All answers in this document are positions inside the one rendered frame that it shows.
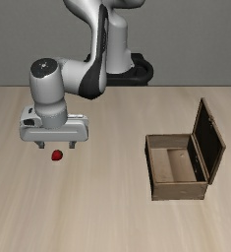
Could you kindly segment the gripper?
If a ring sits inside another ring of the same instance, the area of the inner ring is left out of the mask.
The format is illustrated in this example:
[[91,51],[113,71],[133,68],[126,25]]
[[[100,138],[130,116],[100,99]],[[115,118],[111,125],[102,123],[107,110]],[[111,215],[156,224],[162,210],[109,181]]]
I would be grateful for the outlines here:
[[21,114],[20,137],[23,141],[35,142],[40,149],[45,148],[44,142],[69,142],[69,149],[74,149],[77,142],[88,138],[88,118],[82,114],[69,114],[67,122],[60,128],[46,129],[34,106],[28,105]]

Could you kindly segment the wooden box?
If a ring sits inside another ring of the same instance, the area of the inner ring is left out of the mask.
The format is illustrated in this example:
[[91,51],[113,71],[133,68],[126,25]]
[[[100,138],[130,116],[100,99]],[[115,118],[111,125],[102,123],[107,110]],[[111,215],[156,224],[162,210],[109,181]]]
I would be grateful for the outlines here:
[[144,152],[152,201],[204,199],[208,182],[191,134],[146,135]]

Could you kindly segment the red strawberry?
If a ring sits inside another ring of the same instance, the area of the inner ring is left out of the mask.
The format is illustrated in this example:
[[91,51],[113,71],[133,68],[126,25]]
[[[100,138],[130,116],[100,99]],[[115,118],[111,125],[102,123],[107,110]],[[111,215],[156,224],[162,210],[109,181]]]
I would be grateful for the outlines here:
[[51,159],[53,161],[57,161],[60,160],[63,157],[63,153],[60,150],[55,150],[52,155],[51,155]]

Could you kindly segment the wooden box lid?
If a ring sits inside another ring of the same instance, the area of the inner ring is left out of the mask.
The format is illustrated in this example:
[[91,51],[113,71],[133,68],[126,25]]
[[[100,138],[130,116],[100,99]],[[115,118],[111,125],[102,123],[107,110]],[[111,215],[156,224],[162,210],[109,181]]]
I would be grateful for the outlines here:
[[197,181],[212,184],[226,145],[204,97],[201,98],[188,152]]

